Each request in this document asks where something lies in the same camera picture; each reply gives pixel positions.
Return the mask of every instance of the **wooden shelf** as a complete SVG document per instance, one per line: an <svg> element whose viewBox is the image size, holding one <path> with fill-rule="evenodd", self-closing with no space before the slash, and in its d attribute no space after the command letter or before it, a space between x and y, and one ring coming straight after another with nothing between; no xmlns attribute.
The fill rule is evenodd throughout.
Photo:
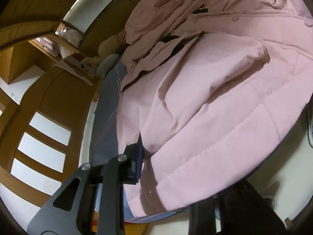
<svg viewBox="0 0 313 235"><path fill-rule="evenodd" d="M59 45L63 46L64 48L73 53L81 53L73 44L69 43L67 40L63 39L62 37L54 33L47 34L46 37L48 37L50 40L58 43Z"/></svg>
<svg viewBox="0 0 313 235"><path fill-rule="evenodd" d="M53 59L56 62L60 62L62 60L62 58L60 56L54 57L53 55L51 55L48 51L46 51L44 49L44 47L35 39L33 40L29 40L28 41L30 44L32 44L33 46L35 46L36 48L38 48L42 53L44 53L45 55L47 55L48 57L50 57L51 59Z"/></svg>
<svg viewBox="0 0 313 235"><path fill-rule="evenodd" d="M0 52L0 77L10 84L34 65L46 71L55 64L56 58L48 56L36 42L21 42Z"/></svg>

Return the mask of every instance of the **stuffed animal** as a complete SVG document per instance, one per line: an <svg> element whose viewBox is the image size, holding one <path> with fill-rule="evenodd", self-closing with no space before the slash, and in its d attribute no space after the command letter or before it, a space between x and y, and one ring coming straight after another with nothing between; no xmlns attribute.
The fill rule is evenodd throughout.
<svg viewBox="0 0 313 235"><path fill-rule="evenodd" d="M86 57L80 63L81 67L92 71L96 76L105 76L119 59L118 53L127 47L126 30L123 29L117 35L113 35L99 45L96 57Z"/></svg>

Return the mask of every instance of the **bed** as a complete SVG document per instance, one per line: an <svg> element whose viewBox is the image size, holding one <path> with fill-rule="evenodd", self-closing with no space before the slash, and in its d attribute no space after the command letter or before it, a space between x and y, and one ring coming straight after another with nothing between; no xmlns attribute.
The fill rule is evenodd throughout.
<svg viewBox="0 0 313 235"><path fill-rule="evenodd" d="M291 0L296 4L295 10L299 15L306 18L312 18L308 9L302 0ZM96 117L93 128L93 135L91 141L91 157L94 165L105 163L110 158L118 154L118 142L116 138L116 116L119 101L119 92L121 89L121 82L127 75L126 67L119 61L114 68L109 72L100 91L100 99L98 108L96 110ZM132 218L133 215L126 204L126 220L132 221L154 221L156 219L164 218L172 215L175 212L168 212L163 215L158 215L154 219L145 218Z"/></svg>

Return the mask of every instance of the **white wall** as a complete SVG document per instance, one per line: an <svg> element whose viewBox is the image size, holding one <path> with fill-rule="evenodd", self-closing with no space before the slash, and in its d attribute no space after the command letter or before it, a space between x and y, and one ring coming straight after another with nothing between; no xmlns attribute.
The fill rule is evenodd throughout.
<svg viewBox="0 0 313 235"><path fill-rule="evenodd" d="M83 33L112 0L77 0L64 20Z"/></svg>
<svg viewBox="0 0 313 235"><path fill-rule="evenodd" d="M18 197L2 184L0 184L0 196L15 220L24 230L27 230L30 220L40 208Z"/></svg>
<svg viewBox="0 0 313 235"><path fill-rule="evenodd" d="M94 112L96 111L98 102L94 103L93 101L91 102L86 125L85 125L85 130L84 130L84 135L83 135L83 140L81 143L81 149L80 149L80 156L79 156L79 165L81 166L83 163L88 163L89 162L89 148L90 148L90 142L91 142L91 133L92 133L92 127L94 124Z"/></svg>
<svg viewBox="0 0 313 235"><path fill-rule="evenodd" d="M34 65L22 75L18 76L10 85L5 83L0 77L0 88L17 104L20 104L26 90L43 74L44 71Z"/></svg>

